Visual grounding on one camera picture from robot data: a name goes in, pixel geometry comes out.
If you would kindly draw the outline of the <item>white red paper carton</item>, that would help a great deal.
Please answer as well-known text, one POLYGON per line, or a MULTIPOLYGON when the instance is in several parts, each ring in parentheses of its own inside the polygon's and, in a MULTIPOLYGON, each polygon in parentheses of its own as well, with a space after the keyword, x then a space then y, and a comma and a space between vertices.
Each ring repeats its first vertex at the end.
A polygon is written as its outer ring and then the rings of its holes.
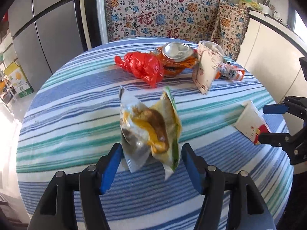
POLYGON ((261 133, 270 133, 270 128, 251 100, 245 101, 243 106, 244 110, 235 122, 234 127, 254 145, 258 145, 260 144, 259 135, 261 133))

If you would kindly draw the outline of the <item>orange white snack wrapper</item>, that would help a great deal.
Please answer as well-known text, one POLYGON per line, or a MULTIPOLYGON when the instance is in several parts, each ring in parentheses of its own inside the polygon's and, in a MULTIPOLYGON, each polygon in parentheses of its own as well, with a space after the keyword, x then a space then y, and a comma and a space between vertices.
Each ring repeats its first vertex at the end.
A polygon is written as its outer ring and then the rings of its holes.
POLYGON ((228 78, 229 80, 242 81, 245 76, 245 69, 229 64, 228 62, 222 62, 213 66, 217 71, 215 79, 219 79, 221 76, 228 78))

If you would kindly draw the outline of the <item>floral paper cup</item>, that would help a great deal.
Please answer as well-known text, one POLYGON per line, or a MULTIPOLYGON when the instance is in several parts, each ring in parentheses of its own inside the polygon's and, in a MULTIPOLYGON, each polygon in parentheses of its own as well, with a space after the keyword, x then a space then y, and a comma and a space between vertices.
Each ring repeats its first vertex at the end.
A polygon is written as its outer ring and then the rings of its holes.
POLYGON ((223 62, 224 51, 219 44, 202 40, 198 43, 197 57, 198 63, 193 67, 192 80, 199 91, 206 95, 223 62))

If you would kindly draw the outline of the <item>yellow snack wrapper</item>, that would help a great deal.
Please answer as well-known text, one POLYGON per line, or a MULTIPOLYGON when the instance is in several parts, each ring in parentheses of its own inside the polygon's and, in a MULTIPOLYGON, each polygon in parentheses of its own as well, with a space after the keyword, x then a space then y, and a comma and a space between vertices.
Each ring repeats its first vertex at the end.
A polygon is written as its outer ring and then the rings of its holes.
POLYGON ((182 132, 174 97, 168 86, 160 99, 148 107, 120 87, 120 128, 125 161, 131 173, 140 170, 152 156, 160 161, 167 180, 180 163, 182 132))

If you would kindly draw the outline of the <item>crushed orange soda can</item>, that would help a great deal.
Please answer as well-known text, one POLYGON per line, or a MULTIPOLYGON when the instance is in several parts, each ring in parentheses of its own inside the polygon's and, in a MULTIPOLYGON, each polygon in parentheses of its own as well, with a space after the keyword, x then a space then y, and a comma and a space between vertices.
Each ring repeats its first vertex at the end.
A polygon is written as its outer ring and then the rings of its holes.
POLYGON ((180 42, 166 43, 162 47, 157 47, 151 54, 163 65, 165 77, 175 77, 198 63, 196 51, 180 42))

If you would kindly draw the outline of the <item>red plastic bag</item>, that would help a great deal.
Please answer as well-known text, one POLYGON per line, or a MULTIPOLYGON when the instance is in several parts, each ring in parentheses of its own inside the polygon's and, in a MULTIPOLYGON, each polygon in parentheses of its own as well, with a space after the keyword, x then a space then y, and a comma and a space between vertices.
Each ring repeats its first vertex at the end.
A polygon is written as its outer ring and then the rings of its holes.
POLYGON ((156 88, 156 84, 162 81, 164 76, 163 64, 150 53, 136 51, 126 53, 123 58, 115 56, 115 63, 152 88, 156 88))

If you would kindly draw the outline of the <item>yellow green cardboard box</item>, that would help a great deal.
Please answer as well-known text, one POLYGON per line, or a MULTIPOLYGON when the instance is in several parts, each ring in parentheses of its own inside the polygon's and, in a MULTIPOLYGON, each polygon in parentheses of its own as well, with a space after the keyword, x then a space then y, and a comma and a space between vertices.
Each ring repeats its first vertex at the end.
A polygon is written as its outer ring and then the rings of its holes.
POLYGON ((34 92, 21 66, 19 66, 15 61, 8 65, 8 67, 4 70, 4 73, 8 77, 19 97, 23 98, 34 92))

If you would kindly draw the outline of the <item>striped blue tablecloth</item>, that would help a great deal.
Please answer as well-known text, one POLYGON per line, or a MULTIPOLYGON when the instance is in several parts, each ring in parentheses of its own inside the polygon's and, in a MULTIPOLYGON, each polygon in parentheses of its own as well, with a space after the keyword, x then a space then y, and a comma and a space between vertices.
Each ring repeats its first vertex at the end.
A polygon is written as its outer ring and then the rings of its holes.
MULTIPOLYGON (((234 127, 245 101, 261 109, 273 98, 250 73, 242 81, 219 78, 203 95, 190 69, 153 89, 115 65, 115 56, 149 52, 166 42, 138 37, 104 44, 66 63, 42 86, 25 114, 17 147, 18 185, 28 214, 56 171, 80 172, 120 142, 120 87, 150 106, 167 86, 182 123, 179 143, 189 143, 222 171, 247 171, 279 221, 292 185, 289 158, 281 149, 254 145, 234 127)), ((166 179, 154 159, 134 173, 123 161, 102 197, 111 229, 193 229, 202 202, 183 163, 166 179)))

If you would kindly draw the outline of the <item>patterned fabric cover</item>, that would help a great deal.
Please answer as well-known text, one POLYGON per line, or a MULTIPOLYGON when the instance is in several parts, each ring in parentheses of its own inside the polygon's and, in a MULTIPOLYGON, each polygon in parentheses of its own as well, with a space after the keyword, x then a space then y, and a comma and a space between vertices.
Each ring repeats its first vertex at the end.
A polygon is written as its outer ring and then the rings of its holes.
POLYGON ((158 36, 219 44, 237 60, 249 8, 222 0, 105 0, 109 41, 158 36))

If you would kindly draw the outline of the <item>grey refrigerator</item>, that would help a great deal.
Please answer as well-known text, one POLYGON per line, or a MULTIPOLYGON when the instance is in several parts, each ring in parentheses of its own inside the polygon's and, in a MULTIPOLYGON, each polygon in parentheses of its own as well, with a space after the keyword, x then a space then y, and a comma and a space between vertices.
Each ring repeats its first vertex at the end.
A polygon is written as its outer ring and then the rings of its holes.
POLYGON ((18 62, 35 91, 87 51, 79 0, 14 0, 8 20, 18 62))

